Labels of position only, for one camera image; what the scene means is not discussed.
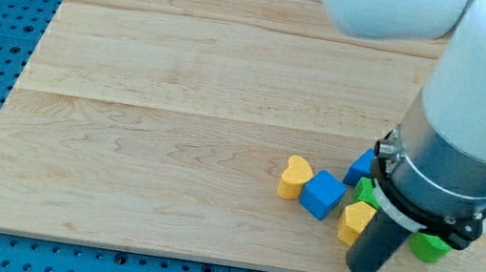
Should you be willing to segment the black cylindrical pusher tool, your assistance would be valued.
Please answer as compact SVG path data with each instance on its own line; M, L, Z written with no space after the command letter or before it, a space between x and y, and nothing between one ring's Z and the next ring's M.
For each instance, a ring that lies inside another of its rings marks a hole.
M349 248L346 264L350 272L377 272L412 235L382 208Z

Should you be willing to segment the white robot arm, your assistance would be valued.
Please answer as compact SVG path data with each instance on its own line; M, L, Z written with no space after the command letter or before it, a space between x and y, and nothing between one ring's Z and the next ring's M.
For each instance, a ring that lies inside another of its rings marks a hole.
M486 0L323 0L336 29L448 45L402 121L374 146L379 209L347 253L377 272L413 233L462 250L486 232Z

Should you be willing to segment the blue block behind arm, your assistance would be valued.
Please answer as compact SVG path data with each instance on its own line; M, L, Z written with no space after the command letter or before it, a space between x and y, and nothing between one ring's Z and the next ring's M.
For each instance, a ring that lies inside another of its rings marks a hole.
M371 177L371 165L374 158L374 151L370 148L359 158L354 160L344 176L343 183L349 186L356 186L361 178Z

